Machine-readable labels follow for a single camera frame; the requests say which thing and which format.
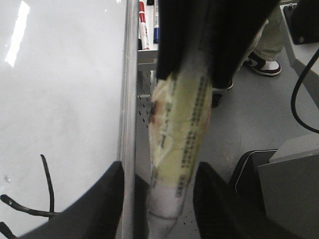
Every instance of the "black object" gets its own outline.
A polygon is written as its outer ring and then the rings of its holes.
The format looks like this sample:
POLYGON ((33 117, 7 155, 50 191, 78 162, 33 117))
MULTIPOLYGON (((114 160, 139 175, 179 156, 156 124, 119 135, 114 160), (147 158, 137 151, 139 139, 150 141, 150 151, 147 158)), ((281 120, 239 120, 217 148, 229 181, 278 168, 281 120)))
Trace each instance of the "black object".
POLYGON ((0 232, 8 239, 16 238, 16 236, 11 232, 10 228, 4 222, 0 222, 0 232))
POLYGON ((46 212, 46 211, 39 211, 39 210, 27 208, 25 206, 20 205, 19 203, 17 203, 15 200, 13 200, 11 197, 9 197, 6 194, 2 194, 0 196, 0 199, 2 202, 9 205, 13 209, 16 209, 17 211, 20 211, 20 212, 28 213, 28 214, 33 215, 33 216, 54 217, 54 216, 57 216, 59 214, 59 213, 55 213, 55 212, 46 212))
POLYGON ((222 100, 223 100, 223 95, 221 95, 221 94, 213 94, 212 100, 211 100, 212 101, 211 102, 211 107, 215 108, 215 107, 219 106, 220 103, 222 102, 222 100))
POLYGON ((245 153, 239 160, 229 186, 259 211, 266 213, 258 166, 267 164, 277 150, 254 150, 245 153))
POLYGON ((147 0, 146 4, 147 5, 154 5, 154 0, 147 0))
POLYGON ((46 182, 48 184, 48 190, 49 190, 49 197, 50 197, 50 209, 49 211, 51 213, 54 213, 54 191, 53 191, 53 186, 52 186, 52 180, 49 172, 49 167, 46 162, 46 159, 43 154, 40 155, 42 159, 42 164, 45 172, 45 177, 46 177, 46 182))
POLYGON ((78 201, 20 239, 113 239, 124 197, 124 172, 114 162, 78 201))
POLYGON ((138 50, 142 50, 142 40, 138 39, 138 50))
POLYGON ((316 128, 312 128, 309 125, 307 125, 306 123, 304 123, 300 117, 297 114, 296 111, 296 98, 297 98, 297 94, 299 91, 299 88, 301 86, 301 84, 303 83, 306 75, 308 74, 308 72, 310 71, 311 67, 314 65, 314 63, 318 60, 319 58, 319 49, 317 50, 317 52, 314 54, 314 56, 311 58, 311 60, 309 61, 309 63, 307 64, 307 66, 304 68, 303 72, 300 74, 299 79, 296 82, 296 85, 294 87, 294 91, 293 94, 291 96, 291 110, 293 113, 294 118, 296 119, 296 121, 304 128, 314 132, 314 133, 319 133, 319 129, 316 128))
POLYGON ((318 0, 300 0, 284 7, 284 14, 294 44, 319 42, 318 0))
MULTIPOLYGON (((161 0, 160 43, 157 78, 166 79, 180 67, 184 53, 193 37, 190 27, 196 22, 194 9, 203 1, 161 0)), ((205 29, 203 42, 205 49, 212 51, 213 87, 226 89, 238 69, 246 49, 251 44, 259 28, 274 9, 278 0, 207 0, 209 27, 205 29)))
POLYGON ((243 200, 208 163, 199 164, 193 203, 202 239, 301 239, 243 200))

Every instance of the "white surface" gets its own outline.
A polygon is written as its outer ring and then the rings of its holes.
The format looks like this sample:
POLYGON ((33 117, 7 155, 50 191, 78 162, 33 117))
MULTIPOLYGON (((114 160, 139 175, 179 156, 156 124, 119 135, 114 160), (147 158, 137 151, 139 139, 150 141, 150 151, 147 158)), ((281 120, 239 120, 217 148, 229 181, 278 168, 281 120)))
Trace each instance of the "white surface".
MULTIPOLYGON (((24 2, 17 21, 21 1, 0 1, 0 194, 47 211, 44 154, 59 212, 117 158, 126 1, 24 2)), ((19 236, 46 219, 0 202, 0 221, 19 236)))

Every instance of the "black cable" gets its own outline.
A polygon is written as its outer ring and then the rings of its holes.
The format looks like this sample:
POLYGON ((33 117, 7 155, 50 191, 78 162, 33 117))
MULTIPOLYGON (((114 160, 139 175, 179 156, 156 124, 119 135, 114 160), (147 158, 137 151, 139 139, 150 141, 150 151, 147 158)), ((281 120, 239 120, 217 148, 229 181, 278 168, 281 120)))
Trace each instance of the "black cable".
POLYGON ((297 80, 297 83, 295 85, 293 94, 291 96, 291 111, 293 113, 294 118, 297 120, 297 122, 303 126, 304 128, 315 132, 315 133, 319 133, 318 129, 312 128, 309 125, 307 125, 306 123, 304 123, 298 116, 297 111, 296 111, 296 98, 297 98, 297 93, 299 91, 299 88, 301 86, 301 84, 303 83, 306 75, 308 74, 309 70, 311 69, 311 67, 314 65, 314 63, 318 60, 319 58, 319 49, 317 50, 317 52, 314 54, 314 56, 311 58, 311 60, 309 61, 309 63, 307 64, 307 66, 304 68, 303 72, 301 73, 301 75, 299 76, 299 79, 297 80))
POLYGON ((8 239, 17 238, 10 230, 10 228, 4 223, 0 222, 0 233, 2 233, 8 239))
POLYGON ((5 204, 9 205, 13 209, 16 209, 17 211, 20 211, 20 212, 28 213, 33 216, 54 217, 59 214, 55 212, 45 212, 45 211, 39 211, 39 210, 34 210, 34 209, 24 207, 6 194, 1 195, 0 199, 1 201, 3 201, 5 204))
POLYGON ((44 167, 45 177, 46 177, 46 181, 48 183, 48 188, 49 188, 50 212, 53 213, 54 212, 54 191, 53 191, 51 176, 50 176, 50 173, 49 173, 49 167, 48 167, 48 164, 46 162, 46 159, 45 159, 44 155, 41 154, 40 156, 42 158, 42 163, 43 163, 43 167, 44 167))

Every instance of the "sneaker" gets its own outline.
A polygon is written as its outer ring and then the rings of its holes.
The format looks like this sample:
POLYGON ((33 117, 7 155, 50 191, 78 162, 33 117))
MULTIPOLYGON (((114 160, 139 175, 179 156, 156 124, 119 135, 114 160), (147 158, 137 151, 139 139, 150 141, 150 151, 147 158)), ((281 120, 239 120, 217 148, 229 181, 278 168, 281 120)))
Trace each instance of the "sneaker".
POLYGON ((265 61, 253 52, 244 64, 263 76, 277 76, 281 72, 281 66, 277 61, 265 61))

